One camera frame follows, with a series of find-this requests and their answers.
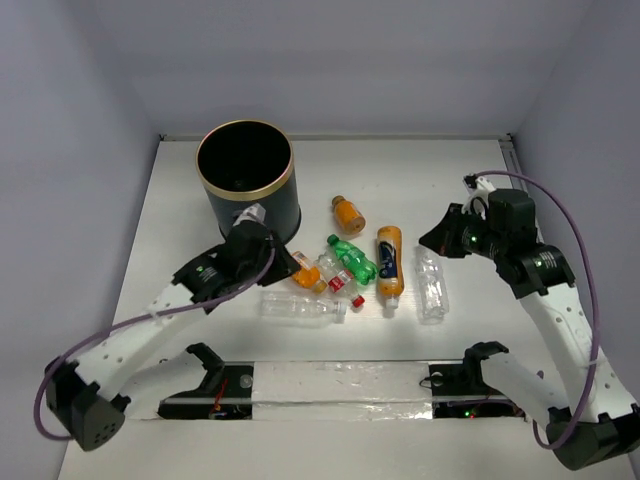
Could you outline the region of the small orange bottle white cap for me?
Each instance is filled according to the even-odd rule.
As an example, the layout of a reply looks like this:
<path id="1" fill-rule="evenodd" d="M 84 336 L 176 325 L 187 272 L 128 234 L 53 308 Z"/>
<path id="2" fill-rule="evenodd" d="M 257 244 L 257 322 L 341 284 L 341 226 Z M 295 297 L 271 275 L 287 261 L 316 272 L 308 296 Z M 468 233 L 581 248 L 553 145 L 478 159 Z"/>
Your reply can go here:
<path id="1" fill-rule="evenodd" d="M 302 252 L 295 251 L 292 257 L 298 262 L 300 269 L 292 275 L 293 280 L 302 288 L 315 294 L 322 294 L 327 288 L 319 269 Z"/>

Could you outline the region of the clear bottle white cap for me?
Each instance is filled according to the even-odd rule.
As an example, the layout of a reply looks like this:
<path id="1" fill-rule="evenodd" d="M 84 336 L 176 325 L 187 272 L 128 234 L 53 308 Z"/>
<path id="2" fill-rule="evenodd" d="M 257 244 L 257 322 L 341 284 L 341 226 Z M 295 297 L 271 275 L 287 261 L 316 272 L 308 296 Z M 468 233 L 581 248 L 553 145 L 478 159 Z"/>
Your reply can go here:
<path id="1" fill-rule="evenodd" d="M 259 312 L 263 319 L 278 325 L 322 328 L 342 323 L 347 305 L 328 298 L 274 291 L 262 294 Z"/>

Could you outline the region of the clear bottle red label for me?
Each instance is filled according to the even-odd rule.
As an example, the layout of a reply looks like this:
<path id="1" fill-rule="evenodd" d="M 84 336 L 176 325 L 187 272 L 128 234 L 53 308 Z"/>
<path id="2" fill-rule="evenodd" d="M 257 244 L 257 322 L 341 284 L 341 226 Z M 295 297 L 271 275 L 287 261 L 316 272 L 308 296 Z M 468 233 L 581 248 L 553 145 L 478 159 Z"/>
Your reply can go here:
<path id="1" fill-rule="evenodd" d="M 330 253 L 320 254 L 315 265 L 333 294 L 347 298 L 354 309 L 364 305 L 365 299 L 359 293 L 354 275 Z"/>

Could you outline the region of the clear crushed bottle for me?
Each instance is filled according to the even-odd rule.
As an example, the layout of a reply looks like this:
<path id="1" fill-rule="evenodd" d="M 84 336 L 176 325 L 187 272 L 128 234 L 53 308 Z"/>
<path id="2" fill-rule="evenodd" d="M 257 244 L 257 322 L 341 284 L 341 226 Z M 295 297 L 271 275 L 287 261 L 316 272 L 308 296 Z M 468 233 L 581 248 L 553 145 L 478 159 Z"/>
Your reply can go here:
<path id="1" fill-rule="evenodd" d="M 420 299 L 420 321 L 425 325 L 442 322 L 449 313 L 449 298 L 439 258 L 427 248 L 418 246 L 414 271 Z"/>

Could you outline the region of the green plastic soda bottle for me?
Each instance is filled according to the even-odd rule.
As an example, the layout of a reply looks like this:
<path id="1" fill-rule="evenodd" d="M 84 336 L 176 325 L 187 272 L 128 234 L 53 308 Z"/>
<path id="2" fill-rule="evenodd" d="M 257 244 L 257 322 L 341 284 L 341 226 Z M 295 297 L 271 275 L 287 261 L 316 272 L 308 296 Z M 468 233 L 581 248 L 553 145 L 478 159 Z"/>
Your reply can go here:
<path id="1" fill-rule="evenodd" d="M 363 286 L 368 285 L 377 277 L 377 265 L 370 261 L 365 253 L 349 241 L 340 239 L 332 234 L 327 237 L 327 244 L 336 259 Z"/>

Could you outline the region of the tall orange bottle blue label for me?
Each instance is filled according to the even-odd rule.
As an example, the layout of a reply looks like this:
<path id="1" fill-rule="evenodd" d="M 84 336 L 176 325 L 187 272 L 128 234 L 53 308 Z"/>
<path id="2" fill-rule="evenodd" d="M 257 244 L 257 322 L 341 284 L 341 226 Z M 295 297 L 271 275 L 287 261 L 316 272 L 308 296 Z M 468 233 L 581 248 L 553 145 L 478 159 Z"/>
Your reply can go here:
<path id="1" fill-rule="evenodd" d="M 402 270 L 402 232 L 397 226 L 383 226 L 376 236 L 378 255 L 377 290 L 386 310 L 399 307 L 404 292 Z"/>

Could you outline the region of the small orange juice bottle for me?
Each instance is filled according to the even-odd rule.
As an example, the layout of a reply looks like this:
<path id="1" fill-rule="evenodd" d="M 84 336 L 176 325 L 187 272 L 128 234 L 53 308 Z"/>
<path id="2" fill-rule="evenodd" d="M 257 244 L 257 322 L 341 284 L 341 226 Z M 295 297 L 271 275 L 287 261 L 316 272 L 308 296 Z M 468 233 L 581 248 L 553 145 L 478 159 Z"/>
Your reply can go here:
<path id="1" fill-rule="evenodd" d="M 335 196 L 331 200 L 334 218 L 344 233 L 355 235 L 366 226 L 366 220 L 355 205 L 343 196 Z"/>

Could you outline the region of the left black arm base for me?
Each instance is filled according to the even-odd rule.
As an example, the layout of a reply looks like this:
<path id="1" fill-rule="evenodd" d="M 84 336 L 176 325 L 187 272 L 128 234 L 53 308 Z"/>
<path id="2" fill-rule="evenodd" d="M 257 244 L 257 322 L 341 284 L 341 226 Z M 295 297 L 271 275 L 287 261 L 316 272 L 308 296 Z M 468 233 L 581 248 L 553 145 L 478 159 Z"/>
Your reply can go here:
<path id="1" fill-rule="evenodd" d="M 225 362 L 204 343 L 186 348 L 198 359 L 203 377 L 199 385 L 165 398 L 157 414 L 165 420 L 250 420 L 253 416 L 253 362 Z"/>

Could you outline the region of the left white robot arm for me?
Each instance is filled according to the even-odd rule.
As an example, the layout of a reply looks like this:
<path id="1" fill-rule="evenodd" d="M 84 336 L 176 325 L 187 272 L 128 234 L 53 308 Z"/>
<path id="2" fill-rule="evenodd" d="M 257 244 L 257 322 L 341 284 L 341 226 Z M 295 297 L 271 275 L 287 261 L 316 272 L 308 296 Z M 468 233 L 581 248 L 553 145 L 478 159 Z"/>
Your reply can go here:
<path id="1" fill-rule="evenodd" d="M 269 286 L 299 269 L 275 228 L 270 210 L 254 203 L 233 220 L 225 240 L 197 255 L 134 318 L 97 332 L 51 361 L 33 406 L 40 434 L 41 409 L 64 427 L 63 440 L 90 452 L 122 427 L 131 400 L 123 387 L 164 344 L 195 322 L 192 313 L 211 313 L 254 285 Z"/>

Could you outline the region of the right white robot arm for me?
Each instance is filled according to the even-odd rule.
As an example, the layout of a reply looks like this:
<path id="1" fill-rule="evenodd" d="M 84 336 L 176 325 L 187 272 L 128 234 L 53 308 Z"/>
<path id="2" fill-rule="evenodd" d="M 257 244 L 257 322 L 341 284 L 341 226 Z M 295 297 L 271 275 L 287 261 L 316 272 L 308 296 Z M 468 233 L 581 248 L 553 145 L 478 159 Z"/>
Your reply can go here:
<path id="1" fill-rule="evenodd" d="M 541 334 L 563 387 L 491 341 L 467 348 L 456 363 L 430 367 L 431 392 L 463 402 L 505 397 L 532 420 L 539 445 L 572 471 L 638 449 L 639 402 L 600 346 L 599 307 L 585 313 L 568 260 L 539 239 L 534 200 L 523 190 L 497 188 L 488 177 L 466 176 L 466 202 L 450 204 L 419 243 L 442 258 L 491 260 Z"/>

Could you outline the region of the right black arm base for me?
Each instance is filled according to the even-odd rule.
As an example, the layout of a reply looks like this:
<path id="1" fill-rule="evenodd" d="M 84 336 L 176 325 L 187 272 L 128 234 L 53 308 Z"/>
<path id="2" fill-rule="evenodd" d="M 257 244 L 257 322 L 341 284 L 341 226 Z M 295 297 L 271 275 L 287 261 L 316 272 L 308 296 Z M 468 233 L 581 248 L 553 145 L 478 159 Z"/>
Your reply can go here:
<path id="1" fill-rule="evenodd" d="M 431 364 L 419 385 L 432 394 L 433 418 L 525 419 L 522 409 L 483 381 L 481 362 L 492 355 L 508 352 L 509 349 L 497 341 L 479 342 L 467 348 L 461 360 Z"/>

